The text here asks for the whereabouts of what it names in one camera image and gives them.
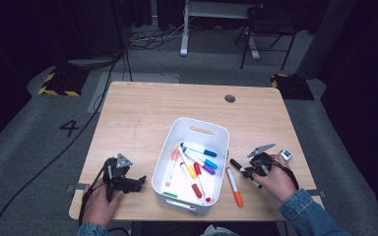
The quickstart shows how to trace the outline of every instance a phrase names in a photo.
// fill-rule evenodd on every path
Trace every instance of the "person's left hand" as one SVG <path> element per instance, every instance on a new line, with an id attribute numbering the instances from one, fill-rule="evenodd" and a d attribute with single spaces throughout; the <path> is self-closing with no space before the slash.
<path id="1" fill-rule="evenodd" d="M 89 198 L 85 207 L 83 222 L 96 223 L 106 227 L 118 208 L 119 201 L 121 200 L 123 193 L 116 192 L 112 198 L 112 201 L 109 203 L 106 199 L 106 185 L 101 179 L 97 180 L 94 188 L 95 190 L 91 194 L 91 197 Z"/>

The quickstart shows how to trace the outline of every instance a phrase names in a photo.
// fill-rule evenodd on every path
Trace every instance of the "denim sleeve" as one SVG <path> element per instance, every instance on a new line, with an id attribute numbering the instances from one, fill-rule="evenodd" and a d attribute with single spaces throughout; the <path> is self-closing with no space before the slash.
<path id="1" fill-rule="evenodd" d="M 290 196 L 280 212 L 301 235 L 350 235 L 304 189 Z"/>
<path id="2" fill-rule="evenodd" d="M 107 236 L 107 233 L 104 226 L 87 222 L 81 225 L 76 236 Z"/>

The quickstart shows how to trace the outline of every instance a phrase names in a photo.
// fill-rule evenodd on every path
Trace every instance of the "hand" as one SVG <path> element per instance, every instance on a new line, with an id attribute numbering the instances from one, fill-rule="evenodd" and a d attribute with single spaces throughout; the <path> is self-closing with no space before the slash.
<path id="1" fill-rule="evenodd" d="M 102 182 L 101 179 L 97 180 L 94 185 L 94 192 L 91 194 L 91 197 L 88 200 L 88 203 L 85 207 L 84 213 L 84 223 L 96 223 L 106 227 L 109 221 L 112 219 L 113 214 L 118 208 L 119 201 L 122 197 L 122 192 L 117 192 L 114 194 L 112 201 L 109 203 L 106 199 L 106 185 Z"/>
<path id="2" fill-rule="evenodd" d="M 271 154 L 270 157 L 280 163 L 282 166 L 289 168 L 284 158 L 279 154 Z M 255 181 L 260 183 L 270 195 L 281 203 L 287 200 L 296 189 L 289 176 L 276 166 L 272 166 L 270 173 L 263 177 L 256 173 L 252 174 Z"/>

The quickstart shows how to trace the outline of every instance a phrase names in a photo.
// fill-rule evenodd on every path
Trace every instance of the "chair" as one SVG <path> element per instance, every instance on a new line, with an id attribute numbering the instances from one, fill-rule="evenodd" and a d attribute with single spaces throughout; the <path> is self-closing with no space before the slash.
<path id="1" fill-rule="evenodd" d="M 242 28 L 238 38 L 234 44 L 238 42 L 242 35 L 245 35 L 246 41 L 244 45 L 244 52 L 241 60 L 240 69 L 244 67 L 244 60 L 246 51 L 249 50 L 249 40 L 251 36 L 271 36 L 276 40 L 271 44 L 270 48 L 250 48 L 258 49 L 260 51 L 281 51 L 285 52 L 281 70 L 284 69 L 290 49 L 293 45 L 296 33 L 301 30 L 301 19 L 303 12 L 306 9 L 307 3 L 288 4 L 286 0 L 268 0 L 266 3 L 257 3 L 255 7 L 247 10 L 246 25 Z M 272 47 L 283 36 L 290 36 L 290 43 L 286 50 L 275 50 Z"/>

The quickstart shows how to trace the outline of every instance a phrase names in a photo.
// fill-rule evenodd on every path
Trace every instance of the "white plastic bin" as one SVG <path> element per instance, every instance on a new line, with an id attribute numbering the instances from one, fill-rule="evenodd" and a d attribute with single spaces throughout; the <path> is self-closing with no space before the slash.
<path id="1" fill-rule="evenodd" d="M 185 117 L 175 120 L 164 142 L 152 179 L 157 202 L 161 206 L 173 210 L 198 216 L 205 215 L 220 196 L 228 141 L 228 131 L 222 126 Z M 193 180 L 201 191 L 206 189 L 209 192 L 211 197 L 209 202 L 206 201 L 204 193 L 201 199 L 196 196 L 188 178 L 180 167 L 180 162 L 183 161 L 180 155 L 176 160 L 170 185 L 166 186 L 165 184 L 173 151 L 181 143 L 196 144 L 217 154 L 216 157 L 210 157 L 196 152 L 198 156 L 205 157 L 217 165 L 215 175 L 201 168 L 204 180 L 203 188 L 201 188 L 198 178 Z M 193 166 L 194 161 L 189 157 L 187 160 L 189 162 L 187 164 Z"/>

